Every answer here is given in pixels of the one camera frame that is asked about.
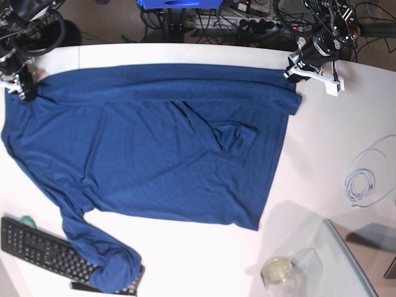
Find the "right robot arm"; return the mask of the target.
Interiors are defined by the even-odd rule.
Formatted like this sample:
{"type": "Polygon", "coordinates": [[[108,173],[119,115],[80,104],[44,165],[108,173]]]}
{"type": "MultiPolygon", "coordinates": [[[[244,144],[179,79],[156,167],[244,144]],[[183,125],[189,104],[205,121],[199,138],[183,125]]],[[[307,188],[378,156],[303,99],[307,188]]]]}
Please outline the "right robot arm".
{"type": "Polygon", "coordinates": [[[1,87],[30,101],[37,88],[29,65],[61,46],[64,1],[1,1],[1,87]]]}

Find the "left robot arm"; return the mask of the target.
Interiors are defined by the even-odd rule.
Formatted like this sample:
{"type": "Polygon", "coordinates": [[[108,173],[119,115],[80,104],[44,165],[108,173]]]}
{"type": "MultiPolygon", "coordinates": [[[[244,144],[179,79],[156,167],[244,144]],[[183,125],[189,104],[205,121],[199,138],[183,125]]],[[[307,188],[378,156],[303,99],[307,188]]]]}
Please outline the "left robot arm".
{"type": "Polygon", "coordinates": [[[304,7],[313,16],[308,24],[309,30],[299,29],[279,8],[279,1],[272,2],[273,13],[283,27],[297,40],[297,50],[288,57],[289,65],[284,72],[291,83],[302,80],[321,79],[324,67],[330,63],[332,77],[329,79],[336,87],[341,86],[335,68],[342,50],[355,50],[360,29],[355,11],[347,1],[303,1],[304,7]]]}

